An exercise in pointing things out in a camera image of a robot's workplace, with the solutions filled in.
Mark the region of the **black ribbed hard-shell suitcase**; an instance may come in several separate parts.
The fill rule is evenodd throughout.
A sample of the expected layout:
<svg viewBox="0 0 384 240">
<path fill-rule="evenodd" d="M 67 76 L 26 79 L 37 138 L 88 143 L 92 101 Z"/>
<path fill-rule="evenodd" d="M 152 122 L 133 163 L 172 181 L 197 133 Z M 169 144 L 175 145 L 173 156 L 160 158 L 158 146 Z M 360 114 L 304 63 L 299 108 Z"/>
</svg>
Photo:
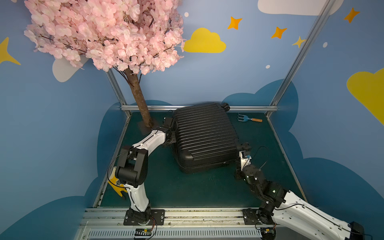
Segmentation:
<svg viewBox="0 0 384 240">
<path fill-rule="evenodd" d="M 250 155 L 227 114 L 227 103 L 206 103 L 175 110 L 172 141 L 179 169 L 197 173 L 239 162 Z"/>
</svg>

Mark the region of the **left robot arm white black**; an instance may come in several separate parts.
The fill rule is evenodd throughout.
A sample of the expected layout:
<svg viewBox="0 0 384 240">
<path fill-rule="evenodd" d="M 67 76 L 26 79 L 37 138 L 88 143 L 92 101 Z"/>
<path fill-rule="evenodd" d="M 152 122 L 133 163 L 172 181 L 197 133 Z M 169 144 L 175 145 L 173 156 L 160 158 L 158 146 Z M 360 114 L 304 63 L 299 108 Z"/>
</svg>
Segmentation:
<svg viewBox="0 0 384 240">
<path fill-rule="evenodd" d="M 127 190 L 134 212 L 144 213 L 150 207 L 144 186 L 149 156 L 157 147 L 172 141 L 173 126 L 173 119 L 165 118 L 163 125 L 152 130 L 140 142 L 123 149 L 118 158 L 115 177 Z"/>
</svg>

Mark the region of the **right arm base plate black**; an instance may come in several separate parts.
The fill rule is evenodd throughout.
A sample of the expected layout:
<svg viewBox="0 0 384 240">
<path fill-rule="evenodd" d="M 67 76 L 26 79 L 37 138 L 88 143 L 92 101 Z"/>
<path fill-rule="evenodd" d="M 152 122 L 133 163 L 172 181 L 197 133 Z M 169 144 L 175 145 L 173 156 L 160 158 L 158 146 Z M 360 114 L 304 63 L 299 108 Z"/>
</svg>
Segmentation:
<svg viewBox="0 0 384 240">
<path fill-rule="evenodd" d="M 267 211 L 264 208 L 258 209 L 242 209 L 243 220 L 245 225 L 274 225 L 275 222 L 272 219 L 274 215 L 271 211 Z"/>
</svg>

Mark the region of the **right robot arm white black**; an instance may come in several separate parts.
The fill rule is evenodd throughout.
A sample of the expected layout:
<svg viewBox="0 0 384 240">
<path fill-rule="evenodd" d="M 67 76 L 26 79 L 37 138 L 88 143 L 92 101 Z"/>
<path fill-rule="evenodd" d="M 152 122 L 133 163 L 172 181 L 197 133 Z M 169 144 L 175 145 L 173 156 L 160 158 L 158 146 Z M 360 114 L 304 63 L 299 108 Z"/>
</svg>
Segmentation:
<svg viewBox="0 0 384 240">
<path fill-rule="evenodd" d="M 332 217 L 284 189 L 268 181 L 254 165 L 236 169 L 235 177 L 244 180 L 262 204 L 257 209 L 243 211 L 245 224 L 261 232 L 263 240 L 274 240 L 276 226 L 289 228 L 310 240 L 364 240 L 364 227 Z"/>
</svg>

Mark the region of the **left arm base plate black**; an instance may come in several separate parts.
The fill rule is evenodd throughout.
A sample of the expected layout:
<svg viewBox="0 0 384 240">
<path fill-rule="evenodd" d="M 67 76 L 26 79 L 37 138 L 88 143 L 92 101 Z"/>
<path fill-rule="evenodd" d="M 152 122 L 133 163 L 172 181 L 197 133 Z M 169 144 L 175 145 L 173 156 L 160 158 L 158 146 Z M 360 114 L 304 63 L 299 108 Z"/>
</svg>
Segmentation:
<svg viewBox="0 0 384 240">
<path fill-rule="evenodd" d="M 132 209 L 127 210 L 124 217 L 124 226 L 152 226 L 153 223 L 162 226 L 165 220 L 165 210 L 151 209 L 151 212 L 137 212 Z"/>
</svg>

